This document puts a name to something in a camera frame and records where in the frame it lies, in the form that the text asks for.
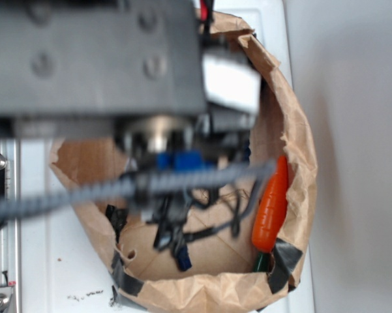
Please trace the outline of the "grey gripper body block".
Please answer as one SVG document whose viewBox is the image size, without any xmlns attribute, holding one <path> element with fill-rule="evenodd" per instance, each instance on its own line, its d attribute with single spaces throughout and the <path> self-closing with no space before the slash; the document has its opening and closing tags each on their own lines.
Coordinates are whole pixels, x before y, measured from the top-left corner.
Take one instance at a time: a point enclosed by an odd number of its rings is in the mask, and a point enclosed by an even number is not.
<svg viewBox="0 0 392 313">
<path fill-rule="evenodd" d="M 0 1 L 0 117 L 198 115 L 191 1 Z"/>
</svg>

